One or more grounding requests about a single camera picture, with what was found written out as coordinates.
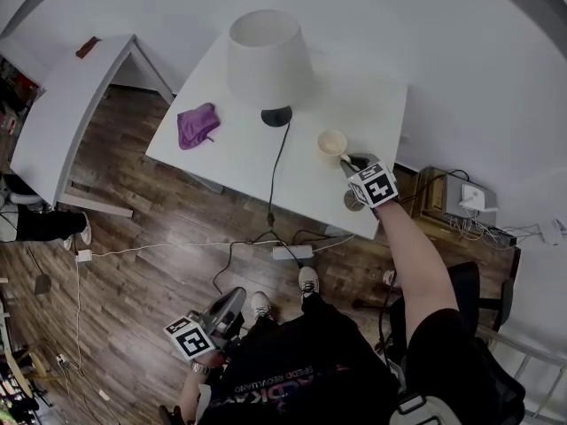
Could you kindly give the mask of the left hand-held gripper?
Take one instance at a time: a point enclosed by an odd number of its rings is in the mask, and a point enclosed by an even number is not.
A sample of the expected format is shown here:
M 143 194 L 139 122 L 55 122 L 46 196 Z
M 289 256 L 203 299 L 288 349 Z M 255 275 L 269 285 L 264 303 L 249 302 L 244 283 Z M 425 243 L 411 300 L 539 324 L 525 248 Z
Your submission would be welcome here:
M 163 331 L 186 360 L 212 351 L 225 352 L 239 342 L 245 300 L 246 290 L 235 287 L 216 298 L 204 313 L 190 311 Z

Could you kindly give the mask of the cream ceramic mug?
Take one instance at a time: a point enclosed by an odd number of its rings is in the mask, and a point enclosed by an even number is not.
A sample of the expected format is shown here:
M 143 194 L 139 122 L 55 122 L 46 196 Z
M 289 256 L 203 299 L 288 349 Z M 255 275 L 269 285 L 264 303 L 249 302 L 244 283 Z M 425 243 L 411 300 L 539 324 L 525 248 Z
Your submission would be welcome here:
M 339 168 L 346 154 L 347 138 L 335 128 L 326 129 L 316 137 L 316 156 L 328 168 Z

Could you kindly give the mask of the white shade table lamp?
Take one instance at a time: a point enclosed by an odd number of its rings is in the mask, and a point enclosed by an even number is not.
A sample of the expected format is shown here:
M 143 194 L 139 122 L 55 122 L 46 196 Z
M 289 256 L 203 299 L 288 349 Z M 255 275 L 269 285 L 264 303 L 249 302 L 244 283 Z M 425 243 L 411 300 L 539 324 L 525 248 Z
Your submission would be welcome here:
M 260 111 L 265 125 L 291 122 L 293 106 L 315 87 L 300 24 L 278 10 L 248 12 L 228 32 L 227 83 L 233 96 Z

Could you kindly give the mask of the purple cloth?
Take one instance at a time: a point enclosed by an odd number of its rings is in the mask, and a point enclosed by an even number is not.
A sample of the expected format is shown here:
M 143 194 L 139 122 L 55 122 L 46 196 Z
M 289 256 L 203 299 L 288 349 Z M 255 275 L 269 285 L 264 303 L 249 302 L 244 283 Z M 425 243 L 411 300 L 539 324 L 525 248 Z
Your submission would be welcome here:
M 198 147 L 221 125 L 215 106 L 205 103 L 199 107 L 177 115 L 178 144 L 186 151 Z

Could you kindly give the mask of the person's left forearm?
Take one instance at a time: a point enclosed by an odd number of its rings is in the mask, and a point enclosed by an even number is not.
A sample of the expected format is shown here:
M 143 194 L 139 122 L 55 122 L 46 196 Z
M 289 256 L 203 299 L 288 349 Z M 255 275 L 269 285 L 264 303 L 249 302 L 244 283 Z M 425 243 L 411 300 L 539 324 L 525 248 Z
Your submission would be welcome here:
M 200 396 L 199 386 L 206 383 L 207 377 L 208 375 L 196 373 L 193 370 L 187 374 L 178 401 L 183 425 L 196 420 Z

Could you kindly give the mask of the person's left hand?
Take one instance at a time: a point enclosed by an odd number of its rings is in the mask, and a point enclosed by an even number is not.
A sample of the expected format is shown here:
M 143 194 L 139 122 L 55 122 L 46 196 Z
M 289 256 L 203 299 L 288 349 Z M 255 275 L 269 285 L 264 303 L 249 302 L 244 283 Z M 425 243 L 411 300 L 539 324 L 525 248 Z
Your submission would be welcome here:
M 193 360 L 194 364 L 200 364 L 209 367 L 211 370 L 222 367 L 225 364 L 225 354 L 220 351 L 209 351 L 204 353 Z

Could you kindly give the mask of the person's white shoe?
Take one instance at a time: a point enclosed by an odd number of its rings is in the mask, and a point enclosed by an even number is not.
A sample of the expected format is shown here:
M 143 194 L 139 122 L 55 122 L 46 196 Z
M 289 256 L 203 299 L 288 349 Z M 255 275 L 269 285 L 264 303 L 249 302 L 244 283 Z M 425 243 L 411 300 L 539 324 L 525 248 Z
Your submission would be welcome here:
M 319 277 L 312 267 L 302 267 L 299 270 L 298 281 L 301 300 L 320 293 Z
M 256 321 L 259 319 L 273 319 L 271 303 L 265 293 L 261 291 L 255 292 L 252 295 L 251 307 Z

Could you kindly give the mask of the person's right white shoe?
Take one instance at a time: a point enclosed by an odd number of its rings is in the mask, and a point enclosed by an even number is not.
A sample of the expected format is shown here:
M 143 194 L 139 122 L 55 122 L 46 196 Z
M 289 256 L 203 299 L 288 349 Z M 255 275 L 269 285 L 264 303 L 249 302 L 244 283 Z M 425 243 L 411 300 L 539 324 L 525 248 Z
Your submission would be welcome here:
M 301 300 L 320 293 L 319 277 L 312 267 L 302 267 L 299 270 L 298 281 Z

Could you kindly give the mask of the white power strip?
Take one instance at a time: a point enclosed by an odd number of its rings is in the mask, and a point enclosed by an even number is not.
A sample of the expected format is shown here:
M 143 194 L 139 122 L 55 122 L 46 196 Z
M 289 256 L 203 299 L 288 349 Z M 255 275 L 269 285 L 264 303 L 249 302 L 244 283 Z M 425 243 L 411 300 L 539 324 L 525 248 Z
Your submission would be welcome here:
M 292 246 L 279 245 L 272 248 L 272 257 L 274 260 L 302 260 L 311 259 L 313 256 L 314 250 L 310 244 Z

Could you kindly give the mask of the white square table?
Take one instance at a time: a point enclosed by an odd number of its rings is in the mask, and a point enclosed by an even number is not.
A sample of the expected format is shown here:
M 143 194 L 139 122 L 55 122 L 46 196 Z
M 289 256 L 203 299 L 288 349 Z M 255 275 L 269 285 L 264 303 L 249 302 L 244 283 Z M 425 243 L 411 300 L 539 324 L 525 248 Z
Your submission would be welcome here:
M 319 155 L 316 138 L 338 129 L 348 152 L 370 153 L 392 166 L 399 147 L 408 86 L 363 63 L 317 50 L 310 53 L 316 88 L 293 111 L 291 127 L 272 128 L 259 110 L 240 103 L 227 80 L 228 37 L 220 35 L 184 83 L 146 151 L 188 174 L 368 239 L 377 232 L 369 209 L 344 203 L 347 179 Z M 221 125 L 210 140 L 183 150 L 177 116 L 204 103 Z

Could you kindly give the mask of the white router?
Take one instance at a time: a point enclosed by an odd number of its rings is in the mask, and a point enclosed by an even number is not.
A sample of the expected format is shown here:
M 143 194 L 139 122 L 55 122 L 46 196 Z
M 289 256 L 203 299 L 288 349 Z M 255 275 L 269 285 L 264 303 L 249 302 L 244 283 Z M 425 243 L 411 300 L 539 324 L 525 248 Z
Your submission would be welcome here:
M 471 184 L 461 186 L 461 208 L 483 212 L 485 210 L 485 192 Z

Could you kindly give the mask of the brown dustpan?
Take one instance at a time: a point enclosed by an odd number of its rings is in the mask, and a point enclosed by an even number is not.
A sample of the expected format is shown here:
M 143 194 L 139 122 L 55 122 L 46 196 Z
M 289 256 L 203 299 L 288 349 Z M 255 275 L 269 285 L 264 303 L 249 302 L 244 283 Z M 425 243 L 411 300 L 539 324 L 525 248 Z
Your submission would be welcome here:
M 27 248 L 27 253 L 29 257 L 32 259 L 35 268 L 38 272 L 38 275 L 35 278 L 34 295 L 41 296 L 49 293 L 51 287 L 51 278 L 40 268 L 30 248 Z

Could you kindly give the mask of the dark red cloth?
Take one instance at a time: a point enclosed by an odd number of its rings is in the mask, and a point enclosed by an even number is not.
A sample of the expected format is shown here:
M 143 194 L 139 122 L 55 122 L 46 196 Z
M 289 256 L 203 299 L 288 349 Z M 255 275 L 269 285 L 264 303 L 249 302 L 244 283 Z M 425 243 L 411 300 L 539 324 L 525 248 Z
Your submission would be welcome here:
M 100 42 L 100 39 L 92 36 L 87 42 L 85 42 L 80 49 L 75 52 L 75 56 L 77 58 L 83 59 L 85 58 L 92 49 Z

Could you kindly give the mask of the grey network switch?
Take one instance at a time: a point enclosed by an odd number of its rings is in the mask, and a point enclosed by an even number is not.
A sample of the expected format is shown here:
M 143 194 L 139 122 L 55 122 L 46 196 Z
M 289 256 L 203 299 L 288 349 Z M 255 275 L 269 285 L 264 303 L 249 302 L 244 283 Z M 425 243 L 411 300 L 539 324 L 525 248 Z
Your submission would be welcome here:
M 453 175 L 448 175 L 444 178 L 444 213 L 462 218 L 481 217 L 488 213 L 495 213 L 498 208 L 496 194 L 476 183 L 466 181 Z M 471 184 L 482 189 L 485 192 L 485 210 L 483 212 L 474 211 L 470 209 L 461 208 L 459 202 L 461 201 L 461 186 L 463 184 Z

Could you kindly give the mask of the white wall socket box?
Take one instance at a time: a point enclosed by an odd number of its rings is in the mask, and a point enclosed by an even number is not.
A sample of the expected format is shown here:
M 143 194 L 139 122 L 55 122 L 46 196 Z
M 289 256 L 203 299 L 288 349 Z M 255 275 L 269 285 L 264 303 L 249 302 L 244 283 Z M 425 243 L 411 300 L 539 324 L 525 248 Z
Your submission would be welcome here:
M 550 247 L 562 245 L 567 238 L 567 223 L 557 218 L 540 221 L 538 228 L 542 240 Z

